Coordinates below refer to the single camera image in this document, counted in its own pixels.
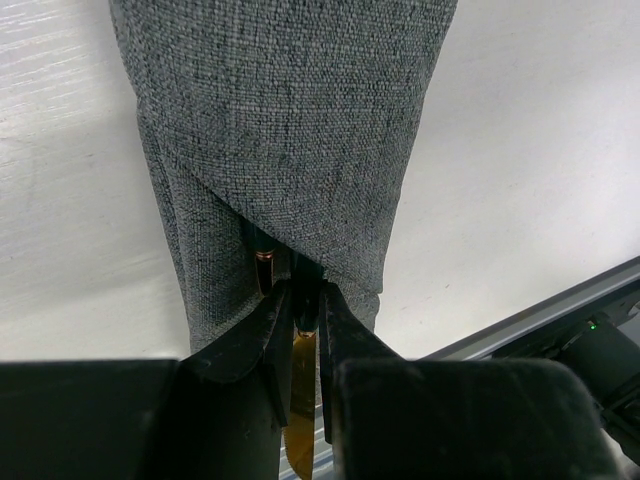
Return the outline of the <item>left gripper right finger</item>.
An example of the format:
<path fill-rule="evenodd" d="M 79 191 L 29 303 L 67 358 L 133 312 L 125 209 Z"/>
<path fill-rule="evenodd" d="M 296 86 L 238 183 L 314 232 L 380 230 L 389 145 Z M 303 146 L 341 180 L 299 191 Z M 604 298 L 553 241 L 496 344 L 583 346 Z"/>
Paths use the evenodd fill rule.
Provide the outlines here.
<path fill-rule="evenodd" d="M 339 479 L 615 479 L 591 397 L 550 360 L 409 361 L 340 289 L 319 300 L 325 427 Z"/>

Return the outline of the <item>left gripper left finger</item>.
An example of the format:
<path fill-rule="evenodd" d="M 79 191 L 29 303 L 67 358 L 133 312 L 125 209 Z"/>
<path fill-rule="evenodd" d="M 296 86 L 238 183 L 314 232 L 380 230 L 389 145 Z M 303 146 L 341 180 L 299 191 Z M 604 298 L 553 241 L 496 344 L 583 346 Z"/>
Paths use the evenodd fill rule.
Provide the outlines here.
<path fill-rule="evenodd" d="M 291 392 L 291 287 L 184 359 L 5 362 L 5 479 L 274 479 Z"/>

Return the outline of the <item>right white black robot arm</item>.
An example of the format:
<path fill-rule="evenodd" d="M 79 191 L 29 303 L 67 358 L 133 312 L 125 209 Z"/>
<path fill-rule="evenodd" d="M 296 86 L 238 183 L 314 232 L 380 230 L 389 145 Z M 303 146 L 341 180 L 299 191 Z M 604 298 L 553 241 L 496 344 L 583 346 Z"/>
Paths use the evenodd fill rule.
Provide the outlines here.
<path fill-rule="evenodd" d="M 624 479 L 639 477 L 639 283 L 633 282 L 497 349 L 492 357 L 549 359 L 589 390 L 601 427 L 619 445 Z"/>

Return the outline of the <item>grey cloth napkin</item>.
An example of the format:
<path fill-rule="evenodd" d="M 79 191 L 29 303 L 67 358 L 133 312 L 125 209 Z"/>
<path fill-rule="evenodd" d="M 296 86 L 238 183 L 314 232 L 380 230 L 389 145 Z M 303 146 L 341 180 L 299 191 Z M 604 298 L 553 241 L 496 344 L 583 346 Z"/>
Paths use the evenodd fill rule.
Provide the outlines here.
<path fill-rule="evenodd" d="M 373 327 L 452 1 L 113 1 L 110 14 L 190 334 L 259 300 L 242 237 L 320 264 Z"/>

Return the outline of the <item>gold fork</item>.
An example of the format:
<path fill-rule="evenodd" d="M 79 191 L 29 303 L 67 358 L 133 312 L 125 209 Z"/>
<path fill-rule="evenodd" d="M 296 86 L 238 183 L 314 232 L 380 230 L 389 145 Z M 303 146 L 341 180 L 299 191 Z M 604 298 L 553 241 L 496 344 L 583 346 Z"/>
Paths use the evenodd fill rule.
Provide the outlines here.
<path fill-rule="evenodd" d="M 242 222 L 242 229 L 254 258 L 260 295 L 267 296 L 273 286 L 274 256 L 278 242 L 247 220 Z"/>

